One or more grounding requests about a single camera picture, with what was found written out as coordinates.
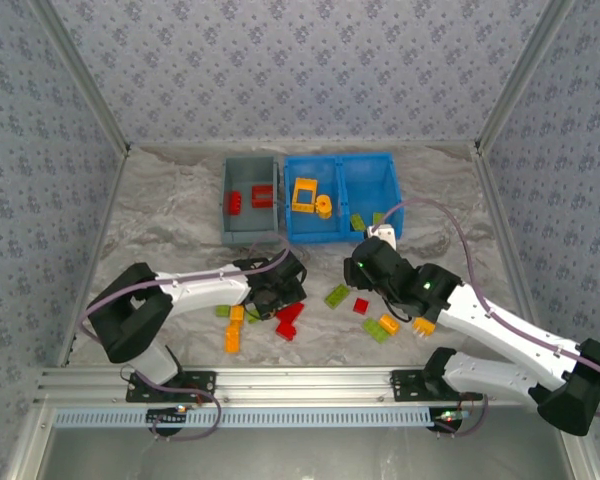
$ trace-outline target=yellow lego piece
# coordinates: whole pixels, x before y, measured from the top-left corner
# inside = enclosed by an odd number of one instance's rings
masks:
[[[331,218],[332,210],[333,207],[331,206],[329,195],[318,195],[318,198],[316,199],[316,213],[318,216],[323,220]]]
[[[298,202],[300,190],[311,192],[311,201],[309,203]],[[291,202],[292,212],[313,213],[316,208],[316,192],[318,191],[318,181],[313,178],[296,178],[296,185],[293,187],[293,201]]]
[[[240,327],[229,325],[225,332],[224,351],[238,353],[240,351]]]
[[[428,337],[436,329],[436,324],[430,322],[424,317],[417,317],[413,320],[413,331]]]
[[[378,320],[378,323],[384,328],[389,335],[395,335],[400,330],[400,324],[389,315],[383,315]]]
[[[242,305],[234,305],[229,311],[229,322],[242,325],[244,322],[244,307]]]

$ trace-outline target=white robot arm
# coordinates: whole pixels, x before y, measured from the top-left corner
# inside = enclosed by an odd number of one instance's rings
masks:
[[[124,288],[150,282],[153,286],[123,295],[89,315],[109,360],[129,364],[154,384],[162,385],[180,372],[180,365],[156,335],[175,315],[216,305],[253,304],[261,318],[270,318],[287,305],[302,301],[306,269],[288,252],[280,258],[237,260],[216,270],[196,272],[195,282],[181,281],[193,274],[152,271],[136,263],[123,272],[91,305]],[[256,268],[264,271],[249,272]]]
[[[439,348],[423,371],[427,389],[484,393],[534,405],[557,428],[586,435],[600,402],[600,373],[561,353],[600,365],[600,343],[559,337],[492,302],[487,301],[490,309],[485,312],[473,287],[458,276],[434,264],[414,268],[401,258],[387,230],[391,230],[389,225],[381,226],[378,234],[364,240],[345,259],[347,284],[379,293],[390,307],[414,319],[413,328],[420,335],[431,335],[436,325],[444,325],[513,362],[482,360]],[[513,333],[497,322],[493,313],[530,337],[555,346],[555,350]]]

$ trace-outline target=yellow round lego piece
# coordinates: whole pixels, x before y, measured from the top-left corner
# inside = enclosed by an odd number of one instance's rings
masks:
[[[320,218],[326,220],[331,218],[331,212],[333,207],[331,206],[331,198],[329,195],[318,195],[316,199],[316,213]]]

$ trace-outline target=patterned wallpaper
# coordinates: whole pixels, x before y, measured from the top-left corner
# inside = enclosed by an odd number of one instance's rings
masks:
[[[576,5],[489,158],[540,316],[600,340],[600,0]]]
[[[127,140],[472,139],[547,0],[54,0]]]
[[[116,155],[25,0],[0,0],[0,478],[55,363]]]

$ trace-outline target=blue bin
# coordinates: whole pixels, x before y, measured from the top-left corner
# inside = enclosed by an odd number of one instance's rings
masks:
[[[335,156],[287,157],[284,162],[285,218],[292,243],[328,243],[343,240],[348,222],[346,196],[343,195],[339,166]],[[291,200],[296,178],[318,180],[317,195],[329,195],[333,213],[323,220],[317,214],[292,212]]]
[[[341,155],[342,180],[349,202],[349,214],[359,214],[364,224],[373,225],[375,212],[385,213],[402,201],[393,157],[390,153],[355,153]],[[404,208],[389,217],[396,238],[402,236]],[[364,232],[356,232],[348,223],[347,240],[361,242]]]
[[[333,214],[330,219],[291,211],[298,177],[318,180],[317,194],[331,198]],[[364,233],[353,231],[350,215],[358,213],[365,225],[370,226],[375,212],[384,213],[402,201],[390,153],[287,157],[284,189],[287,234],[292,243],[361,242]],[[402,236],[403,222],[404,209],[389,219],[396,238]]]

